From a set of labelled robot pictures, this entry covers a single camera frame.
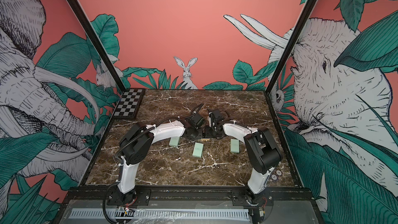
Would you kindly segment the mint green box lid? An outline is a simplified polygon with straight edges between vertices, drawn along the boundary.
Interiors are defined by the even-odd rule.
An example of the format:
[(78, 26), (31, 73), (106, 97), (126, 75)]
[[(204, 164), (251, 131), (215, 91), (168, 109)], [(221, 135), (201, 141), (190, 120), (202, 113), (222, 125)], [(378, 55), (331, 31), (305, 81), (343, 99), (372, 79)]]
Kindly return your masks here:
[(230, 152), (231, 153), (239, 153), (239, 143), (240, 141), (237, 139), (231, 139), (230, 141)]

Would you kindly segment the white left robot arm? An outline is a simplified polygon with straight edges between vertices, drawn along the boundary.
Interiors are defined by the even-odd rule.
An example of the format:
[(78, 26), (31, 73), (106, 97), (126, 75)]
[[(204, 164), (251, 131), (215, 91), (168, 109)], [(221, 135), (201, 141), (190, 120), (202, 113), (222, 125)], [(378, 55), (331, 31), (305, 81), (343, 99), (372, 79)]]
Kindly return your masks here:
[(196, 140), (202, 133), (205, 119), (194, 113), (187, 117), (168, 117), (158, 124), (136, 123), (120, 141), (114, 155), (121, 167), (117, 187), (125, 195), (135, 190), (135, 178), (139, 164), (146, 158), (152, 144), (170, 138), (186, 137)]

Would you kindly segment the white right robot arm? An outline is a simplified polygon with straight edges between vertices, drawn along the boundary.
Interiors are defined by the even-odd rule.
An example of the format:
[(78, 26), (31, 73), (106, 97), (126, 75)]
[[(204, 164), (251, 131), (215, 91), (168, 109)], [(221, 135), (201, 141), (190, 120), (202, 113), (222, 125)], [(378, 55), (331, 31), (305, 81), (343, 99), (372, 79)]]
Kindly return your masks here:
[(247, 183), (252, 194), (266, 189), (271, 173), (283, 159), (275, 138), (267, 127), (253, 128), (225, 119), (220, 110), (208, 110), (207, 132), (214, 138), (233, 137), (245, 144), (252, 173)]

